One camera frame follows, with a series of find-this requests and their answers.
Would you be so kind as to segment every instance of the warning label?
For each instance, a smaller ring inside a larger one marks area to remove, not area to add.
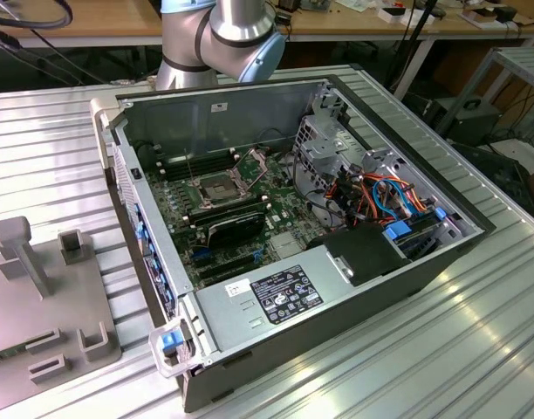
[[[323,303],[299,264],[251,283],[251,290],[273,325]]]

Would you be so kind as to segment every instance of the black component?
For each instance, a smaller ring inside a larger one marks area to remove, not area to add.
[[[358,286],[409,263],[383,236],[376,223],[359,223],[352,230],[339,230],[308,243],[307,249],[324,244],[334,258],[341,258],[353,270],[351,284]]]
[[[190,223],[199,226],[243,212],[261,211],[266,203],[261,200],[261,196],[252,196],[235,203],[227,203],[222,207],[190,212],[188,218]]]
[[[382,7],[381,9],[391,16],[403,16],[407,10],[404,7]]]
[[[277,15],[275,15],[275,23],[281,24],[282,26],[288,26],[291,24],[292,15],[289,15],[288,13],[283,13],[282,11],[278,11]]]
[[[238,218],[222,221],[209,227],[209,248],[238,246],[264,229],[265,214],[255,212]]]
[[[436,129],[454,102],[455,98],[431,100],[422,118],[431,128]],[[479,146],[483,144],[483,137],[490,133],[490,126],[497,124],[501,114],[487,100],[471,95],[443,136],[468,146]]]
[[[228,150],[220,153],[199,155],[187,161],[177,161],[175,163],[162,163],[162,168],[166,171],[166,179],[169,182],[189,179],[193,176],[206,175],[207,173],[221,172],[233,168],[234,158]]]
[[[253,264],[255,260],[256,258],[253,255],[242,256],[241,258],[233,259],[225,264],[218,264],[217,266],[214,266],[212,268],[207,269],[206,271],[201,272],[199,274],[199,278],[211,278],[220,273],[225,273],[226,271],[231,271],[236,268],[243,267],[247,264]]]
[[[140,170],[138,168],[132,168],[131,169],[131,174],[133,175],[134,179],[140,179],[141,177],[143,177],[143,175],[141,174],[141,172],[140,172]]]
[[[300,7],[300,0],[278,0],[278,8],[290,13],[298,10],[298,7]]]
[[[511,22],[515,15],[517,14],[517,9],[514,7],[495,7],[494,13],[496,13],[496,20],[505,24],[506,22]]]
[[[531,176],[517,160],[462,144],[454,143],[453,147],[483,172],[499,189],[534,216],[534,196],[528,184]]]

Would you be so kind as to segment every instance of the aluminum table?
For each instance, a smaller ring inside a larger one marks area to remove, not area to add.
[[[534,417],[534,220],[365,72],[334,73],[497,226],[410,299],[185,415],[147,347],[147,306],[106,191],[88,100],[148,85],[0,94],[0,218],[34,241],[91,234],[118,329],[116,363],[0,411],[2,417]],[[374,147],[361,120],[352,125]]]

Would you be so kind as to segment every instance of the white box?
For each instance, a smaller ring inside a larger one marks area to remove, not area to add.
[[[415,10],[413,12],[413,18],[410,21],[409,28],[414,28],[418,24],[419,20],[421,20],[421,17],[422,17],[423,13],[424,13],[424,10]],[[410,18],[410,10],[405,10],[405,14],[400,19],[400,22],[402,24],[404,24],[405,26],[407,26],[409,18]],[[434,22],[434,20],[435,20],[435,18],[432,15],[428,15],[428,20],[426,21],[424,26],[426,26],[427,24],[432,24]]]

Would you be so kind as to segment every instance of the electronic equipment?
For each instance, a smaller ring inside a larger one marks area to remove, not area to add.
[[[531,176],[517,160],[481,148],[462,144],[452,146],[521,208],[534,216],[534,196],[529,187]]]
[[[424,109],[422,119],[436,129],[455,103],[455,98],[431,100]],[[502,113],[480,96],[471,96],[451,122],[443,137],[468,146],[483,144],[483,137],[502,117]]]
[[[298,10],[298,7],[300,7],[300,0],[278,0],[278,8],[290,13]]]
[[[110,177],[187,412],[417,293],[494,229],[335,76],[117,99]]]
[[[494,13],[496,13],[496,20],[505,24],[506,22],[511,22],[515,18],[517,9],[510,6],[495,7]]]
[[[301,0],[300,8],[303,10],[328,11],[331,0]]]

